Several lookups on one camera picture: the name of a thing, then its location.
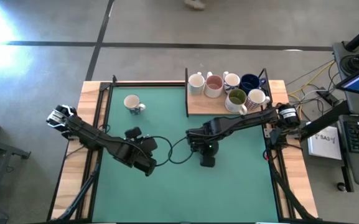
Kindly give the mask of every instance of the gray floor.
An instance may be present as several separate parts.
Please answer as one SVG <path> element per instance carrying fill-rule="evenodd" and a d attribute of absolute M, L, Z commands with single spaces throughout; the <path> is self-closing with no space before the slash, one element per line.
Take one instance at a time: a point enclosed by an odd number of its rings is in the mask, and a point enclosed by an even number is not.
<path fill-rule="evenodd" d="M 96 42 L 107 3 L 0 1 L 0 40 Z M 206 11 L 195 12 L 182 0 L 115 0 L 104 41 L 330 46 L 359 32 L 359 0 L 207 3 Z M 0 211 L 9 214 L 9 223 L 47 217 L 67 142 L 45 119 L 57 104 L 77 105 L 92 52 L 92 47 L 0 46 L 0 140 L 32 151 L 28 161 L 11 161 L 15 170 L 0 186 Z M 239 75 L 265 67 L 270 78 L 288 83 L 331 59 L 330 52 L 102 48 L 93 80 L 113 74 L 120 80 L 183 80 L 185 67 L 191 73 Z M 315 74 L 287 90 L 297 90 Z M 314 84 L 328 87 L 327 72 Z M 310 119 L 320 116 L 315 103 L 304 110 Z M 359 185 L 355 193 L 337 192 L 339 167 L 307 162 L 307 170 L 319 216 L 359 223 Z"/>

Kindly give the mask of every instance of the power strip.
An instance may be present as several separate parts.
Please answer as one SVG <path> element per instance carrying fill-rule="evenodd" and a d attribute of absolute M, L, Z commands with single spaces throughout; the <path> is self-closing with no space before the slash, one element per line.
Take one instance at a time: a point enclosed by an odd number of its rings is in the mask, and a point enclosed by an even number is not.
<path fill-rule="evenodd" d="M 316 93 L 331 106 L 335 106 L 339 102 L 339 100 L 329 91 L 317 91 Z"/>

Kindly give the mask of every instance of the paper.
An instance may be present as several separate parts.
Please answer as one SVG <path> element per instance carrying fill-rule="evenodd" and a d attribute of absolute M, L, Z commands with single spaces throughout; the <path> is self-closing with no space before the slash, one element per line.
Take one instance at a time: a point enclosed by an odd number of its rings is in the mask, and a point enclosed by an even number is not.
<path fill-rule="evenodd" d="M 329 126 L 308 139 L 309 154 L 342 160 L 339 140 L 337 128 Z"/>

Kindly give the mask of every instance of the person's foot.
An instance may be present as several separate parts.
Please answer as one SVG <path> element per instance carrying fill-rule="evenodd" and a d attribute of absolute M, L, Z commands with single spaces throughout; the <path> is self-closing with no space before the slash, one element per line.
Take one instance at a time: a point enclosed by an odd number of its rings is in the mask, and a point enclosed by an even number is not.
<path fill-rule="evenodd" d="M 185 0 L 185 4 L 195 10 L 205 9 L 205 4 L 201 0 Z"/>

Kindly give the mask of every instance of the green tabletop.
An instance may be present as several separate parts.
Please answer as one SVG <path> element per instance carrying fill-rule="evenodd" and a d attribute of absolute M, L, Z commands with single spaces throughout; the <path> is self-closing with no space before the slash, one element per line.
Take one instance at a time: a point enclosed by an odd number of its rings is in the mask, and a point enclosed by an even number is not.
<path fill-rule="evenodd" d="M 137 94 L 146 110 L 131 115 L 123 100 Z M 114 87 L 108 134 L 124 137 L 139 126 L 143 135 L 160 135 L 172 143 L 185 130 L 199 128 L 214 116 L 186 117 L 185 89 Z M 156 139 L 153 158 L 167 158 L 169 145 Z M 93 222 L 277 222 L 271 176 L 263 159 L 260 126 L 233 133 L 219 142 L 214 168 L 200 166 L 199 154 L 187 162 L 156 167 L 150 177 L 103 153 Z M 190 154 L 182 141 L 172 159 Z"/>

